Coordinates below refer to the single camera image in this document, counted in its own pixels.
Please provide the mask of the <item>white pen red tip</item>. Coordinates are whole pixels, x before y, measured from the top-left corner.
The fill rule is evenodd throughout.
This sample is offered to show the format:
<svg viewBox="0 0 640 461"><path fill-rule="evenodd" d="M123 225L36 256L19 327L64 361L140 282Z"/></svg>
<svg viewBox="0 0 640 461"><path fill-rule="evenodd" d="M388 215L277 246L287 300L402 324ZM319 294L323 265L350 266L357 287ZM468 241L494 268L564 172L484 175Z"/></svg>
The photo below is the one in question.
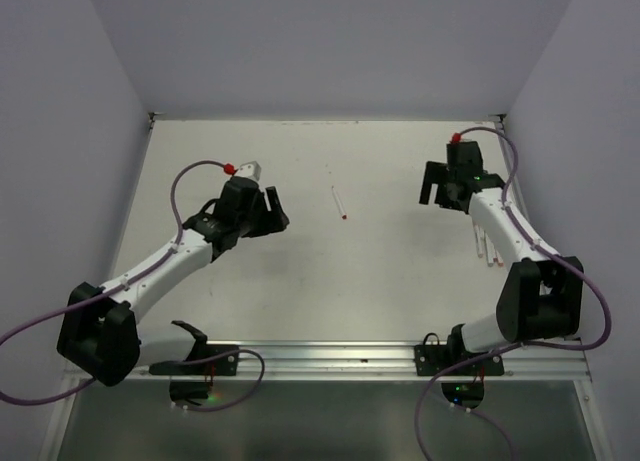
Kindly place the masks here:
<svg viewBox="0 0 640 461"><path fill-rule="evenodd" d="M342 199L340 197L340 194L339 194L339 192L338 192L338 190L336 189L335 186L331 187L331 192L332 192L332 196L333 196L334 202L336 204L336 207L337 207L337 210L338 210L340 218L342 220L347 220L348 219L348 215L347 215L345 206L344 206L344 204L342 202Z"/></svg>

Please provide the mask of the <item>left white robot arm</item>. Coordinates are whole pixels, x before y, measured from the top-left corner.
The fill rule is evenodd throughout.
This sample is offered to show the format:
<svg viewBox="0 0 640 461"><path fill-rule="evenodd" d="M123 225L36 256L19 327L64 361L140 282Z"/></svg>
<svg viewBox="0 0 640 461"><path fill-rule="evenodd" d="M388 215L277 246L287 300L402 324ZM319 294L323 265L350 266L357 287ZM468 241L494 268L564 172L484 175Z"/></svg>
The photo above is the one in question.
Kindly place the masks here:
<svg viewBox="0 0 640 461"><path fill-rule="evenodd" d="M182 223L176 237L156 253L100 286L83 282L72 291L57 352L108 387L141 366L170 374L201 371L215 355L204 332L174 320L167 330L143 333L140 322L165 295L239 239L280 233L288 224L275 187L231 177L221 194Z"/></svg>

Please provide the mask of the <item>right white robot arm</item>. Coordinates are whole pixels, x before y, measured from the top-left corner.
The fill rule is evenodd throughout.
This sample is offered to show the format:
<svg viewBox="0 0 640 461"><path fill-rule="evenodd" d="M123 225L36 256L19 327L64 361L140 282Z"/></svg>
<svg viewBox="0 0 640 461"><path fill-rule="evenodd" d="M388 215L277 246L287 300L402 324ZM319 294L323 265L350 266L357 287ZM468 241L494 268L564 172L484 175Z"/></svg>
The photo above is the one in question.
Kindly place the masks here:
<svg viewBox="0 0 640 461"><path fill-rule="evenodd" d="M575 257L549 259L558 252L541 240L508 197L502 178L484 169L475 141L455 139L447 161L426 163L419 202L461 211L474 223L479 255L502 261L508 270L495 312L452 329L445 360L451 370L468 373L481 353L511 343L571 336L579 327L583 281Z"/></svg>

